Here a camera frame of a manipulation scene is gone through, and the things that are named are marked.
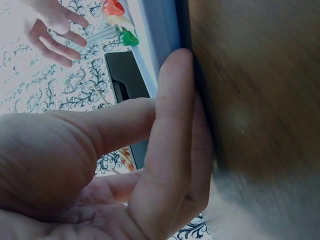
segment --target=skin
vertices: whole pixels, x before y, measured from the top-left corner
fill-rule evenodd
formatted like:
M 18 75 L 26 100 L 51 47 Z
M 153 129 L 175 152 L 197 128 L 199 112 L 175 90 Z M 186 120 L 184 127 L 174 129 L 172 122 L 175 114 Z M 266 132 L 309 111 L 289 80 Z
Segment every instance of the skin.
M 79 60 L 80 53 L 64 46 L 47 32 L 52 29 L 59 36 L 85 47 L 87 41 L 70 31 L 70 21 L 83 28 L 88 21 L 81 15 L 62 6 L 58 0 L 18 0 L 19 12 L 24 13 L 24 33 L 30 44 L 44 57 L 70 68 L 72 60 Z
M 2 238 L 164 240 L 201 212 L 213 151 L 192 59 L 168 57 L 156 101 L 2 116 Z M 148 137 L 144 169 L 94 177 L 101 155 Z

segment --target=blurry brown object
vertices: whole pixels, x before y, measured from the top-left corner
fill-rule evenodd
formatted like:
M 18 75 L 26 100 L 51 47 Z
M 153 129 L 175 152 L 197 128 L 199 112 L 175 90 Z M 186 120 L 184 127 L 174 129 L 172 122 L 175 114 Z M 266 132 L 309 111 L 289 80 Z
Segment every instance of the blurry brown object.
M 318 239 L 320 1 L 188 2 L 219 166 L 204 213 L 211 234 Z

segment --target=raised hand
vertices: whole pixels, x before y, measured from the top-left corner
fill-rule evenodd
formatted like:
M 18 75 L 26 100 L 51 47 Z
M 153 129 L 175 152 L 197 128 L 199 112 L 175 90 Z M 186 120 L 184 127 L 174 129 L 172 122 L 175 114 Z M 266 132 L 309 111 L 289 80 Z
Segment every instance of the raised hand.
M 69 39 L 80 46 L 87 41 L 80 35 L 70 31 L 70 22 L 86 28 L 88 21 L 81 15 L 62 6 L 58 0 L 19 0 L 23 10 L 24 31 L 31 45 L 47 59 L 51 59 L 63 67 L 71 67 L 72 60 L 78 60 L 80 53 L 58 43 L 48 33 L 48 28 L 59 36 Z

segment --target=black panel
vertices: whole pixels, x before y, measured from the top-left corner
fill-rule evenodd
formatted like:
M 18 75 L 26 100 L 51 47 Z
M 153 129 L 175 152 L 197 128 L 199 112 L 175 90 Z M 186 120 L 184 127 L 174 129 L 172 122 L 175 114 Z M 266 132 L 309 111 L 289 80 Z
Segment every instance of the black panel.
M 107 53 L 105 59 L 117 103 L 128 99 L 150 97 L 131 51 Z M 136 169 L 144 167 L 147 146 L 148 141 L 130 146 Z

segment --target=finger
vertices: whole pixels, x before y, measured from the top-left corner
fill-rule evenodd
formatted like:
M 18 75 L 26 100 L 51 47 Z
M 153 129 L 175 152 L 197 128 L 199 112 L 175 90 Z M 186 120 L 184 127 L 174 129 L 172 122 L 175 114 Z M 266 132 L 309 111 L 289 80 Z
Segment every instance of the finger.
M 66 38 L 71 40 L 72 42 L 85 47 L 87 45 L 87 41 L 80 35 L 72 32 L 72 31 L 68 31 L 66 34 L 58 34 L 60 37 Z
M 75 24 L 80 24 L 82 27 L 87 28 L 89 22 L 81 15 L 69 10 L 68 8 L 60 5 L 60 12 L 70 21 Z
M 191 184 L 172 233 L 187 225 L 208 205 L 213 161 L 213 140 L 199 95 L 195 97 L 192 121 Z
M 70 29 L 69 20 L 62 13 L 51 8 L 41 12 L 41 20 L 48 28 L 58 34 L 66 34 Z
M 40 52 L 40 54 L 47 59 L 53 60 L 63 67 L 70 68 L 72 61 L 65 56 L 59 55 L 54 51 L 49 50 L 40 39 L 32 42 L 32 45 Z
M 83 189 L 80 206 L 127 203 L 143 169 L 127 174 L 94 177 Z
M 150 239 L 168 237 L 190 183 L 192 60 L 188 50 L 179 49 L 161 67 L 144 173 L 128 204 L 135 222 Z
M 44 24 L 57 32 L 65 34 L 70 29 L 70 22 L 65 15 L 60 12 L 61 4 L 57 0 L 37 1 L 37 4 L 32 8 L 38 13 L 38 19 Z
M 47 32 L 42 34 L 39 39 L 44 43 L 44 45 L 46 45 L 48 49 L 57 54 L 61 54 L 68 59 L 79 60 L 81 57 L 79 52 L 70 47 L 60 44 L 59 42 L 54 40 L 54 38 Z
M 94 145 L 97 157 L 148 139 L 155 119 L 155 102 L 131 99 L 91 112 L 49 111 L 80 129 Z

